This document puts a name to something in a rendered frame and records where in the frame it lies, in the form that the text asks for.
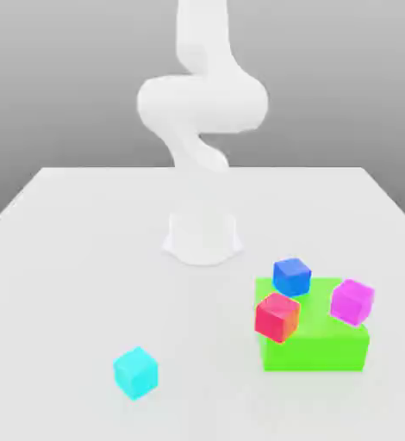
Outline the large green box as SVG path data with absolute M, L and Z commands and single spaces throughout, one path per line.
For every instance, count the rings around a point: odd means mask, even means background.
M 370 343 L 365 326 L 354 327 L 329 314 L 338 277 L 314 277 L 300 304 L 296 331 L 283 343 L 258 335 L 265 371 L 361 371 Z

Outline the small red cube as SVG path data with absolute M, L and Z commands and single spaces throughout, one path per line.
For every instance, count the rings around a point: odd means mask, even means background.
M 301 305 L 278 292 L 260 301 L 255 308 L 254 330 L 278 343 L 285 342 L 298 328 Z

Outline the small cyan cube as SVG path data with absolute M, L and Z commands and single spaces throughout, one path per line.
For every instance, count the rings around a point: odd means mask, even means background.
M 117 386 L 132 401 L 158 386 L 158 363 L 139 346 L 118 357 L 113 362 L 113 369 Z

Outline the small blue cube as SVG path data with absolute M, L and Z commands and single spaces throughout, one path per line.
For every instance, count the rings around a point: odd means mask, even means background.
M 283 295 L 295 297 L 309 292 L 311 269 L 299 258 L 280 260 L 273 265 L 274 288 Z

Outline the small magenta cube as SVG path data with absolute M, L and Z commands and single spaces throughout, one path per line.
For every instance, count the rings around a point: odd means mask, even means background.
M 332 293 L 330 315 L 351 326 L 360 326 L 370 315 L 375 290 L 352 279 L 345 279 Z

